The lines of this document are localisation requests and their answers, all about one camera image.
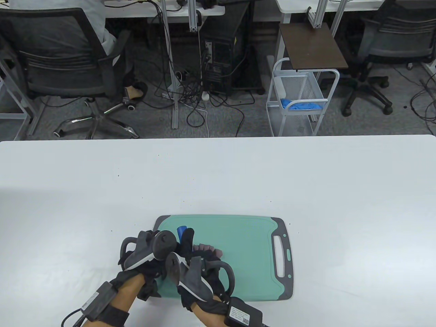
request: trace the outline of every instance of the white shirt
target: white shirt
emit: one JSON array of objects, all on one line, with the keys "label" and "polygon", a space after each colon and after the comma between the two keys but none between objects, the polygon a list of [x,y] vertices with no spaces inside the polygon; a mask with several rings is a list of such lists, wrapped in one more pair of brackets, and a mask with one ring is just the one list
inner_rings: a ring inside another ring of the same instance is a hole
[{"label": "white shirt", "polygon": [[113,49],[116,38],[105,29],[104,0],[9,0],[9,4],[11,9],[20,10],[82,8],[106,54]]}]

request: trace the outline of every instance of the wire basket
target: wire basket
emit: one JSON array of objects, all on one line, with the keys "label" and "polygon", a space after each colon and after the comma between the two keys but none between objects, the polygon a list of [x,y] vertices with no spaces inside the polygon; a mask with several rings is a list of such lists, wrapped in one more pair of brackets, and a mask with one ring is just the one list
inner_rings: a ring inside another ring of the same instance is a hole
[{"label": "wire basket", "polygon": [[[305,70],[280,70],[277,66],[289,58],[276,62],[272,72],[266,109],[273,136],[314,136],[318,132],[322,118],[333,96],[339,81],[339,72],[336,69],[305,69]],[[335,74],[327,97],[324,97],[317,78],[322,72]],[[271,101],[274,90],[276,101]],[[286,121],[287,116],[306,116],[304,118],[289,118],[295,122]],[[312,128],[310,121],[316,123]]]}]

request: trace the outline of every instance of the green cutting board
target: green cutting board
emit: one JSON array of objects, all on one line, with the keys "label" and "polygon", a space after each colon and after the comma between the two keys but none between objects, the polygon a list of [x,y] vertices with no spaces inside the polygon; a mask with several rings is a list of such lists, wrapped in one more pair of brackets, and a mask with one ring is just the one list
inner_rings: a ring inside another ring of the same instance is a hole
[{"label": "green cutting board", "polygon": [[[286,300],[292,296],[293,266],[291,248],[283,220],[241,215],[169,215],[156,220],[154,230],[169,230],[177,235],[179,226],[195,231],[194,244],[207,244],[223,251],[222,261],[235,273],[233,296],[244,301]],[[274,236],[283,245],[284,275],[277,275]],[[225,270],[220,280],[228,287]],[[179,297],[169,279],[158,281],[162,297]]]}]

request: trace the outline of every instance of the brown wooden board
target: brown wooden board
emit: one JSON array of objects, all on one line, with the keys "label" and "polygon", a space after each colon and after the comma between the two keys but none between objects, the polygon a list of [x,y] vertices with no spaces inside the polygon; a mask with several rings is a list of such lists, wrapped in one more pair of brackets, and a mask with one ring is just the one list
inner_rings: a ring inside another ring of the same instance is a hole
[{"label": "brown wooden board", "polygon": [[326,23],[316,29],[309,23],[280,24],[280,31],[293,69],[348,68]]}]

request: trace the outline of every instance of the computer tower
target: computer tower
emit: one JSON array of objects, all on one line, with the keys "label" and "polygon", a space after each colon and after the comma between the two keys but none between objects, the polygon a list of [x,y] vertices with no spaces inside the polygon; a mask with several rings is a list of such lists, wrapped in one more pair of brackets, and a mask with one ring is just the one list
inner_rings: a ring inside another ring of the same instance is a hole
[{"label": "computer tower", "polygon": [[208,17],[200,29],[201,73],[205,91],[230,95],[244,69],[252,21],[250,3],[226,6],[223,16]]}]

